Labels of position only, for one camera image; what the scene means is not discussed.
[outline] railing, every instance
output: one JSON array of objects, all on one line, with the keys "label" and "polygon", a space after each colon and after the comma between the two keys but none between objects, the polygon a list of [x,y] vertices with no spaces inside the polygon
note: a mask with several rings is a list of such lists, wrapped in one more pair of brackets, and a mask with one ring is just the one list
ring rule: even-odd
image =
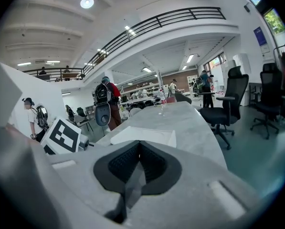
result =
[{"label": "railing", "polygon": [[226,18],[222,14],[221,8],[218,7],[185,8],[180,10],[173,10],[151,17],[130,27],[126,31],[116,36],[108,44],[106,44],[100,50],[100,52],[93,56],[92,59],[83,68],[84,72],[85,74],[88,74],[95,66],[105,60],[105,58],[108,57],[111,53],[145,33],[177,22],[199,19],[225,20]]},{"label": "railing", "polygon": [[85,77],[84,69],[81,68],[48,68],[23,71],[29,75],[35,76],[47,82],[61,82],[70,80],[82,80]]}]

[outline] green foliage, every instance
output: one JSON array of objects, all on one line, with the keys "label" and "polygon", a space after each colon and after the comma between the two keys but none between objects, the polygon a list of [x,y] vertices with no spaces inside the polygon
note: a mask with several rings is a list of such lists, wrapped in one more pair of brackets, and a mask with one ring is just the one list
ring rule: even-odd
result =
[{"label": "green foliage", "polygon": [[275,34],[285,31],[285,25],[274,10],[271,10],[269,13],[267,13],[265,15],[265,19]]}]

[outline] black pants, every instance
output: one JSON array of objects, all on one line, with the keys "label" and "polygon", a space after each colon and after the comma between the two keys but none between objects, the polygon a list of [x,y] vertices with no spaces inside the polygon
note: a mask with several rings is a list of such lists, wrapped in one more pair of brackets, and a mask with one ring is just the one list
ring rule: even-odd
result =
[{"label": "black pants", "polygon": [[45,135],[45,133],[46,133],[45,129],[43,129],[40,133],[38,133],[37,137],[36,137],[36,141],[40,143],[42,138],[43,138],[43,136]]},{"label": "black pants", "polygon": [[[211,93],[210,87],[209,86],[203,86],[202,87],[202,92],[203,93]],[[212,101],[212,95],[207,94],[203,96],[203,108],[209,108],[209,105],[211,108],[213,108],[213,101]]]}]

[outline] pants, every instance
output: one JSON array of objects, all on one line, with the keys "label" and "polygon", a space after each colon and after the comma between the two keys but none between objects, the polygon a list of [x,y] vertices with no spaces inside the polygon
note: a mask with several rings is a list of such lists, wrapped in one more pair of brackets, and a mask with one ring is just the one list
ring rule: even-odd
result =
[{"label": "pants", "polygon": [[108,123],[109,130],[114,130],[117,126],[121,125],[121,116],[118,105],[110,105],[110,121]]},{"label": "pants", "polygon": [[36,141],[40,143],[42,138],[43,138],[43,136],[45,135],[45,133],[46,133],[45,129],[43,129],[40,133],[38,133],[37,137],[36,137]]},{"label": "pants", "polygon": [[[203,93],[211,93],[210,87],[209,86],[203,86],[202,87],[202,92]],[[207,94],[203,96],[203,108],[209,108],[209,105],[211,108],[213,108],[213,102],[212,102],[212,95]]]}]

